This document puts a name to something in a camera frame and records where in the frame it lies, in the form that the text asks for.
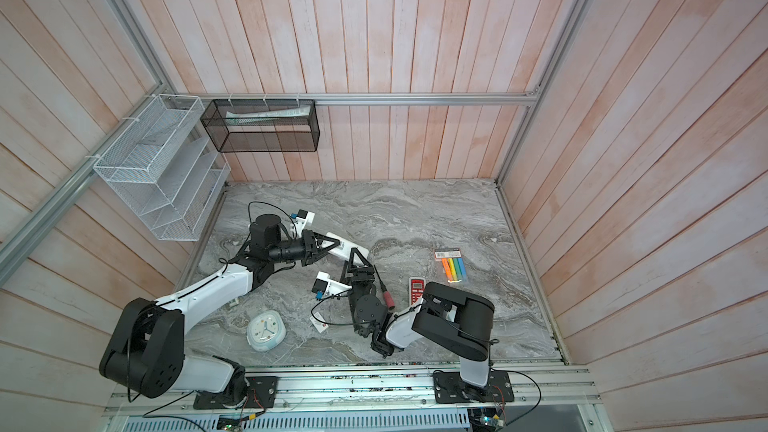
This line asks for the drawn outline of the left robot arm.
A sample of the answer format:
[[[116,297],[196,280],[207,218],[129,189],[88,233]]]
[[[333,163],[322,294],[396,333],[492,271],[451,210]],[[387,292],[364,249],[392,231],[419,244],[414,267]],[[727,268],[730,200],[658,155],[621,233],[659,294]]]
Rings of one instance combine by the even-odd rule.
[[[226,408],[242,405],[249,383],[240,364],[185,352],[187,333],[229,302],[262,286],[283,264],[311,265],[338,248],[337,238],[297,228],[288,236],[275,214],[258,216],[222,267],[177,293],[137,298],[123,309],[99,364],[102,377],[140,396],[207,393]]]

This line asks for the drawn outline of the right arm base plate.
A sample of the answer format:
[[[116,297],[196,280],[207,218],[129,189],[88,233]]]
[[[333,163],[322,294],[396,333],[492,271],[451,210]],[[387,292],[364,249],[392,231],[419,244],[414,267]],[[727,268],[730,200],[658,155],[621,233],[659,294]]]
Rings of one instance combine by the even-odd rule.
[[[436,370],[432,373],[435,401],[438,404],[500,403],[514,401],[511,379],[505,371],[492,369],[488,384],[479,387],[464,382],[459,372]]]

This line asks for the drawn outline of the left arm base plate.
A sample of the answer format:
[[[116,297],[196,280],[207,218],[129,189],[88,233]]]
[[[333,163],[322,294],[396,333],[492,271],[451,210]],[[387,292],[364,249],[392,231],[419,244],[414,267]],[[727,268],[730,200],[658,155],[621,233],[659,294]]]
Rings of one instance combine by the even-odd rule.
[[[245,407],[269,409],[274,406],[279,378],[246,375],[232,379],[223,392],[198,392],[194,410],[236,409]]]

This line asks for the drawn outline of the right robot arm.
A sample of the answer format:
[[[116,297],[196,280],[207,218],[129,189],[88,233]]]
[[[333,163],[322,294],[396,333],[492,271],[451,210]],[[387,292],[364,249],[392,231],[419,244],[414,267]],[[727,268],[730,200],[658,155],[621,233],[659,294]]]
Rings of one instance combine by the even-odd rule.
[[[495,306],[477,294],[428,282],[422,296],[405,311],[392,311],[393,301],[377,268],[356,247],[346,260],[341,282],[349,287],[351,326],[383,357],[428,339],[460,358],[459,378],[478,391],[489,386]]]

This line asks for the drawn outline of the red handled screwdriver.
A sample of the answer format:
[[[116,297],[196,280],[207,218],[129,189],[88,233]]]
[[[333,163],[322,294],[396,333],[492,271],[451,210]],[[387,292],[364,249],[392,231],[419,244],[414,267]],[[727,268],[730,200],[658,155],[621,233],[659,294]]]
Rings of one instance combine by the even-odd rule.
[[[388,310],[390,312],[393,312],[395,310],[394,299],[393,299],[391,293],[389,292],[388,288],[386,287],[384,281],[382,280],[381,275],[378,272],[378,269],[376,267],[374,267],[374,272],[375,272],[376,278],[378,279],[378,282],[379,282],[379,286],[380,286],[380,289],[381,289],[382,297],[384,299],[384,303],[386,304]]]

